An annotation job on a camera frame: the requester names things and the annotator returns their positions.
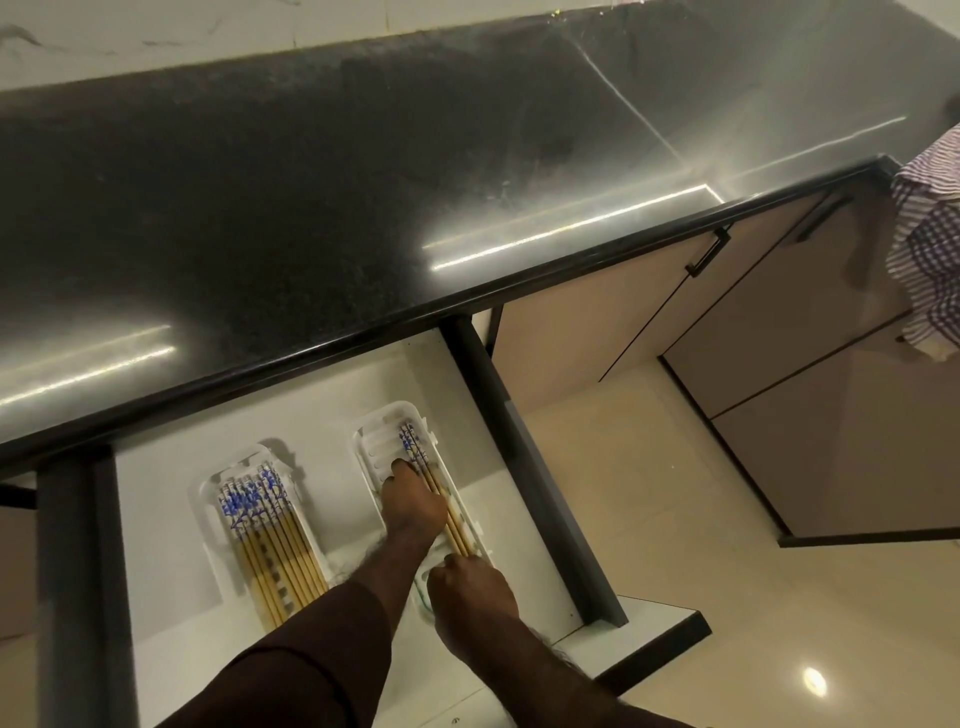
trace hand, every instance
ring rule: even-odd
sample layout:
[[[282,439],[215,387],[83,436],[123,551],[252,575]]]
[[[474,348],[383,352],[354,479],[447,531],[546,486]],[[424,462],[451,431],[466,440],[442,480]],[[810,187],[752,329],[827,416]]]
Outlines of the hand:
[[[387,537],[412,536],[429,546],[444,530],[446,498],[430,491],[406,460],[397,459],[390,468],[394,474],[380,492]]]
[[[491,645],[491,620],[520,620],[516,598],[506,578],[479,556],[450,554],[430,570],[426,589],[446,648],[471,665],[477,652]]]

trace black granite countertop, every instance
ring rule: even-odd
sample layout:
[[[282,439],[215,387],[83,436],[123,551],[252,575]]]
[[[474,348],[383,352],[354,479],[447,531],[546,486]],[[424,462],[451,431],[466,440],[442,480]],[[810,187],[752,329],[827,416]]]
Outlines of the black granite countertop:
[[[0,468],[906,161],[958,70],[893,2],[686,0],[0,95]]]

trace striped cloth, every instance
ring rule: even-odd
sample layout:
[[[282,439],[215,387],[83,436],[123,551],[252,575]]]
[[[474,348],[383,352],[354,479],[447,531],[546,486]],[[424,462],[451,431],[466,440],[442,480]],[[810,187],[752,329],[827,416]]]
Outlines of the striped cloth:
[[[913,302],[904,338],[936,361],[960,349],[960,125],[894,177],[887,271]]]

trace beige floor tile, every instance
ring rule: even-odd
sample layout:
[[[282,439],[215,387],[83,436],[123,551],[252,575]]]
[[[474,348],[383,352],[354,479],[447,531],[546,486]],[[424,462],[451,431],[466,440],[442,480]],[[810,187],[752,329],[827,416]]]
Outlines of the beige floor tile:
[[[528,424],[614,589],[699,609],[713,629],[629,701],[713,728],[957,724],[957,544],[779,548],[656,363]]]
[[[603,382],[525,418],[588,539],[605,541],[694,495],[713,477],[642,376]]]

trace chopstick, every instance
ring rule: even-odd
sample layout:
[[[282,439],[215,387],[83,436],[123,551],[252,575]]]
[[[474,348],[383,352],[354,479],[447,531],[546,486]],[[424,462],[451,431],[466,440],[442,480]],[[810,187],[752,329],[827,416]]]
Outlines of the chopstick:
[[[253,523],[259,526],[258,533],[261,535],[263,533],[267,534],[265,541],[269,547],[270,557],[276,562],[277,572],[290,588],[290,598],[294,603],[294,608],[299,611],[303,609],[305,605],[309,604],[312,599],[308,596],[309,591],[306,585],[301,582],[301,577],[298,573],[299,565],[297,564],[297,559],[289,547],[284,544],[284,540],[280,538],[280,534],[277,533],[273,519],[267,514],[264,499],[261,497],[249,475],[243,478],[242,486],[245,491],[248,507],[251,511]]]
[[[426,481],[427,486],[434,493],[444,497],[444,501],[446,502],[447,536],[453,541],[455,550],[461,556],[472,555],[473,549],[466,536],[464,525],[460,521],[457,512],[453,509],[453,506],[450,505],[450,493],[440,484],[440,479],[437,477],[434,466],[426,459],[426,455],[420,447],[420,437],[414,430],[413,424],[410,422],[405,423],[400,427],[400,432],[400,441],[403,443],[407,453],[414,458],[418,470]]]
[[[436,487],[436,483],[432,482],[424,475],[424,467],[420,463],[417,455],[413,449],[413,442],[407,435],[406,430],[402,427],[400,429],[400,442],[403,443],[403,448],[406,450],[407,455],[411,459],[411,466],[414,470],[423,478],[423,483],[426,487],[433,493],[440,495],[440,491]],[[444,533],[446,534],[446,539],[450,542],[450,545],[453,547],[453,550],[456,551],[461,556],[467,555],[467,550],[464,547],[463,539],[457,538],[460,534],[456,531],[456,523],[453,522],[453,519],[450,517],[449,503],[447,504],[446,511],[446,525],[444,526]]]
[[[283,546],[284,552],[291,560],[291,572],[294,574],[294,577],[300,584],[301,599],[303,601],[303,605],[306,606],[306,604],[320,596],[320,590],[317,588],[316,583],[311,577],[309,568],[303,561],[302,552],[300,552],[300,550],[294,546],[293,534],[289,532],[287,523],[280,515],[279,505],[273,498],[271,498],[269,484],[263,477],[263,474],[259,473],[255,481],[252,477],[248,476],[248,478],[250,479],[251,484],[255,483],[253,487],[256,488],[256,492],[260,495],[260,498],[264,504],[264,508],[266,509],[278,539]]]
[[[309,577],[312,587],[317,596],[329,590],[324,578],[324,572],[317,563],[317,557],[306,543],[306,535],[300,527],[300,520],[294,513],[294,507],[287,499],[283,484],[279,481],[272,468],[263,467],[260,470],[262,479],[266,481],[267,491],[273,498],[273,504],[279,513],[280,523],[290,539],[291,546],[298,554],[300,566],[304,569],[304,574]]]
[[[236,509],[233,507],[226,488],[221,490],[217,495],[217,500],[220,502],[220,509],[223,511],[224,518],[229,525],[229,531],[232,536],[231,545],[233,546],[233,552],[236,554],[237,561],[240,564],[240,570],[244,573],[251,585],[251,594],[253,594],[253,598],[260,603],[262,607],[261,614],[266,614],[270,618],[270,622],[274,628],[279,627],[283,623],[283,619],[281,612],[277,609],[273,590],[271,589],[273,579],[268,582],[263,571],[257,567],[257,559],[255,556],[256,545],[249,543],[246,534],[241,532],[241,526],[236,516]]]
[[[253,563],[256,565],[257,570],[263,576],[264,580],[271,587],[268,590],[268,596],[271,598],[276,612],[279,614],[279,620],[282,624],[287,620],[287,610],[283,604],[283,598],[280,596],[279,587],[274,579],[273,573],[270,571],[270,565],[267,563],[267,559],[264,557],[263,552],[266,550],[263,544],[262,537],[257,537],[256,529],[253,527],[253,522],[250,517],[250,513],[247,509],[247,504],[244,501],[243,494],[237,487],[236,481],[231,480],[227,484],[227,492],[230,497],[230,502],[233,505],[233,509],[237,514],[237,522],[240,524],[240,533],[247,537],[247,541],[250,546],[250,551],[253,553]]]

